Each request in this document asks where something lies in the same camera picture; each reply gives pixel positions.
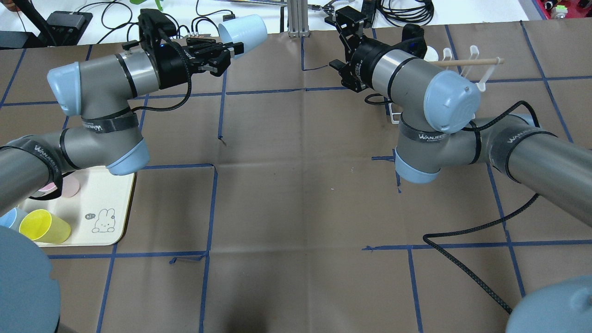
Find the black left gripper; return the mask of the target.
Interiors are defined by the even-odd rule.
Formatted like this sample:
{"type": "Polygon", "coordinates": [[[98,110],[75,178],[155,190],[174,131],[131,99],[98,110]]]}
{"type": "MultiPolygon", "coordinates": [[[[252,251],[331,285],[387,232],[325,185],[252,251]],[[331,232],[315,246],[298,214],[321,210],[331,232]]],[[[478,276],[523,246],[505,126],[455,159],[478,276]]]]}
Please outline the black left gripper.
{"type": "Polygon", "coordinates": [[[231,58],[245,52],[243,42],[222,43],[211,38],[187,38],[187,46],[180,48],[187,57],[188,70],[182,57],[170,44],[150,42],[150,54],[156,66],[159,89],[185,84],[188,76],[197,73],[209,72],[212,76],[220,77],[230,66],[231,58]]]}

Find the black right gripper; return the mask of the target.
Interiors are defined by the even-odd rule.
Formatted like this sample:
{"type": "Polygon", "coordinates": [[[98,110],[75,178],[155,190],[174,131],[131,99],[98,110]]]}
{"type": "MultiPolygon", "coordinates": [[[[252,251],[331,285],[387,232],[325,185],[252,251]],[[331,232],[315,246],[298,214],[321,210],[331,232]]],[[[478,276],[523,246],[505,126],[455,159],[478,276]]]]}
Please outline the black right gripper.
{"type": "Polygon", "coordinates": [[[342,85],[356,93],[372,88],[376,64],[390,50],[390,45],[372,38],[346,38],[346,63],[340,68],[342,85]]]}

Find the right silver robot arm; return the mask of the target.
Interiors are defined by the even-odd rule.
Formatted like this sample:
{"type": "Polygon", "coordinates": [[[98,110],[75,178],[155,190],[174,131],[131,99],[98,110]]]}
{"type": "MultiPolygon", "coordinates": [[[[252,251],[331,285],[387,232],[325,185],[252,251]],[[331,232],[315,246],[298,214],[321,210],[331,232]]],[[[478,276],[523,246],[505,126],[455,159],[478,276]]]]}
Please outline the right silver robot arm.
{"type": "Polygon", "coordinates": [[[587,225],[591,224],[591,151],[512,113],[474,118],[477,86],[425,61],[423,37],[388,45],[364,35],[341,37],[346,61],[334,60],[347,88],[371,88],[402,108],[397,172],[410,183],[433,181],[441,169],[488,162],[587,225]]]}

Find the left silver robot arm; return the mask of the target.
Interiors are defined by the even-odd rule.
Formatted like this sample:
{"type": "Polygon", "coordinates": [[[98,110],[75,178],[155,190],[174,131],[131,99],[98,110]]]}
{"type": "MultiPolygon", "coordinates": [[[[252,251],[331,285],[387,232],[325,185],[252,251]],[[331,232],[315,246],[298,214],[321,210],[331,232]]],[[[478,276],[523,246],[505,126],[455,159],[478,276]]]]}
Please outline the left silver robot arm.
{"type": "Polygon", "coordinates": [[[188,39],[186,46],[167,39],[132,41],[124,51],[52,69],[47,80],[68,116],[79,127],[42,135],[25,135],[1,146],[1,213],[26,198],[35,198],[54,183],[61,195],[63,178],[79,169],[105,166],[112,175],[139,171],[149,161],[148,147],[129,100],[175,85],[188,84],[195,73],[221,76],[231,59],[245,52],[242,42],[188,39]]]}

